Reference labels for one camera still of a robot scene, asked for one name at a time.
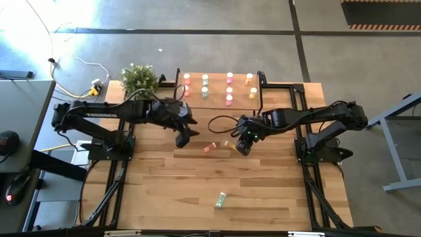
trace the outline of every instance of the gray metal stand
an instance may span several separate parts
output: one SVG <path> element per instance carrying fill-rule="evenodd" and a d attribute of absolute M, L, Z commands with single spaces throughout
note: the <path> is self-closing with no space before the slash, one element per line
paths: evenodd
<path fill-rule="evenodd" d="M 417 151 L 421 141 L 421 117 L 397 116 L 419 103 L 421 103 L 421 92 L 407 97 L 400 104 L 368 121 L 366 129 L 371 129 L 378 124 L 382 126 L 393 162 L 401 179 L 400 182 L 383 186 L 385 192 L 421 186 L 421 178 L 409 178 L 408 174 L 405 174 L 402 164 L 403 159 L 409 160 L 410 156 L 418 156 L 411 158 L 412 160 L 421 160 Z"/>

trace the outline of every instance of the pink cup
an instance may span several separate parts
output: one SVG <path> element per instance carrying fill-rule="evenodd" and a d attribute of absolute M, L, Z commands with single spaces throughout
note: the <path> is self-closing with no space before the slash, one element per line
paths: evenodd
<path fill-rule="evenodd" d="M 234 74 L 232 74 L 232 72 L 229 72 L 229 73 L 226 74 L 226 83 L 228 85 L 231 85 L 233 76 L 234 76 Z"/>
<path fill-rule="evenodd" d="M 189 86 L 184 85 L 184 97 L 187 97 L 190 95 Z"/>
<path fill-rule="evenodd" d="M 190 85 L 190 75 L 189 74 L 184 74 L 184 84 L 185 85 Z"/>
<path fill-rule="evenodd" d="M 232 105 L 232 95 L 227 95 L 226 96 L 226 106 L 231 106 Z"/>
<path fill-rule="evenodd" d="M 232 88 L 226 88 L 226 95 L 231 95 L 232 94 Z"/>

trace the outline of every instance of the black floor stripe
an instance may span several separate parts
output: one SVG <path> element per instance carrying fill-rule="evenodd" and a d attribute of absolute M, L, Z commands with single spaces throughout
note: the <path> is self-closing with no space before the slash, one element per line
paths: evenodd
<path fill-rule="evenodd" d="M 74 33 L 74 28 L 63 28 L 56 33 Z M 293 30 L 170 30 L 170 29 L 100 29 L 77 28 L 77 34 L 204 34 L 204 35 L 258 35 L 292 36 Z"/>
<path fill-rule="evenodd" d="M 61 28 L 56 33 L 74 34 L 74 28 Z M 379 36 L 379 37 L 420 37 L 420 31 L 299 31 L 302 36 Z M 185 34 L 185 35 L 251 35 L 251 36 L 293 36 L 293 30 L 146 30 L 146 29 L 100 29 L 78 28 L 77 34 Z"/>
<path fill-rule="evenodd" d="M 300 25 L 298 23 L 297 11 L 295 9 L 294 0 L 288 0 L 289 10 L 291 11 L 292 25 L 295 32 L 295 41 L 297 42 L 298 60 L 301 66 L 301 74 L 303 75 L 303 82 L 310 82 L 309 68 L 305 60 L 303 39 L 301 38 Z"/>

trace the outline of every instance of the computer mouse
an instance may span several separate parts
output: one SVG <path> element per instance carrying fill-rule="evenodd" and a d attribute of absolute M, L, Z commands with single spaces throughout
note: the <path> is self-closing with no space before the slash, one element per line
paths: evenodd
<path fill-rule="evenodd" d="M 6 203 L 10 206 L 18 205 L 23 199 L 30 181 L 29 171 L 16 176 L 6 190 Z"/>

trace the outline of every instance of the black mat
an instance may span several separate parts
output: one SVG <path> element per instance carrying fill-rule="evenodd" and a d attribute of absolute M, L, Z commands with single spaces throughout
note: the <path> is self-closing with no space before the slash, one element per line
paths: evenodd
<path fill-rule="evenodd" d="M 347 23 L 355 30 L 421 30 L 421 2 L 341 1 Z"/>

